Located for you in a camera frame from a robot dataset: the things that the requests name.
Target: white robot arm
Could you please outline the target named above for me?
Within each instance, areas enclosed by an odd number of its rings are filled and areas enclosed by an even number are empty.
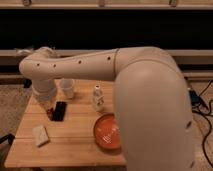
[[[41,48],[20,63],[37,95],[55,90],[55,78],[115,81],[114,113],[128,171],[194,170],[190,99],[168,53],[137,47],[67,58],[51,54]]]

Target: black object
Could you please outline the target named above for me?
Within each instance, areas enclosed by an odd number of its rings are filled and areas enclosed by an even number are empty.
[[[209,110],[209,108],[206,105],[205,101],[200,96],[198,96],[197,93],[194,90],[189,90],[189,95],[190,95],[192,107],[197,107],[197,106],[202,105],[207,110]]]
[[[66,106],[67,106],[66,102],[59,101],[56,103],[55,111],[53,113],[54,121],[63,121]]]
[[[196,106],[200,104],[200,98],[194,90],[189,90],[189,95],[190,95],[192,106]]]
[[[8,140],[8,143],[12,145],[14,139],[15,136],[12,134],[5,135],[4,137],[0,138],[0,144]]]
[[[32,81],[29,79],[24,80],[24,88],[30,88]]]

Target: small cup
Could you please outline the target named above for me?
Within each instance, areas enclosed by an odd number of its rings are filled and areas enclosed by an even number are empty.
[[[74,79],[65,79],[65,78],[62,78],[60,83],[59,83],[64,95],[68,99],[72,99],[75,95],[74,84],[75,84]]]

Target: cable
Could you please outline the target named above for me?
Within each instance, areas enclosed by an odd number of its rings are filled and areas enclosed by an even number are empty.
[[[211,121],[210,121],[210,120],[207,118],[207,116],[205,116],[205,114],[203,114],[202,112],[198,112],[198,111],[193,111],[193,112],[196,113],[196,114],[198,114],[198,115],[200,115],[200,116],[202,116],[202,117],[208,122],[209,129],[208,129],[208,132],[206,133],[206,135],[205,135],[204,138],[203,138],[203,141],[202,141],[202,150],[203,150],[203,154],[204,154],[204,156],[205,156],[207,162],[208,162],[209,165],[213,168],[213,163],[212,163],[211,160],[209,159],[209,156],[208,156],[208,154],[207,154],[207,152],[206,152],[206,146],[205,146],[206,141],[207,141],[209,135],[210,135],[211,132],[212,132],[212,124],[211,124]]]
[[[203,93],[205,93],[205,91],[209,88],[209,86],[212,84],[213,79],[208,83],[208,85],[206,86],[206,88],[204,88],[201,93],[198,95],[199,97],[203,95]]]
[[[203,150],[203,154],[204,154],[206,160],[208,161],[209,165],[213,168],[213,163],[212,163],[211,160],[209,159],[209,156],[208,156],[208,154],[207,154],[207,152],[206,152],[206,147],[205,147],[206,141],[207,141],[209,135],[210,135],[211,132],[212,132],[212,124],[211,124],[211,121],[207,118],[208,116],[209,116],[209,117],[213,117],[213,115],[211,115],[211,113],[212,113],[212,103],[213,103],[213,99],[211,99],[211,100],[209,101],[209,104],[208,104],[208,105],[209,105],[209,111],[208,111],[207,113],[202,112],[202,111],[200,110],[199,106],[197,106],[197,108],[196,108],[197,111],[196,111],[196,110],[192,110],[192,112],[193,112],[193,113],[196,113],[196,114],[198,114],[198,115],[200,115],[200,116],[202,116],[202,117],[208,122],[209,129],[208,129],[208,132],[205,134],[205,136],[204,136],[204,138],[203,138],[203,140],[202,140],[202,150]]]
[[[212,113],[212,103],[213,103],[213,99],[211,99],[211,100],[209,101],[209,111],[208,111],[207,113],[201,111],[201,109],[199,108],[200,105],[197,107],[197,110],[198,110],[200,113],[202,113],[203,115],[205,115],[205,116],[211,116],[211,117],[213,117],[213,115],[211,115],[211,113]]]

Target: white sponge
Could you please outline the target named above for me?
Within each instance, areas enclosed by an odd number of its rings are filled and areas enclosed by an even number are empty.
[[[35,138],[36,146],[38,147],[49,142],[49,137],[43,125],[33,128],[33,136]]]

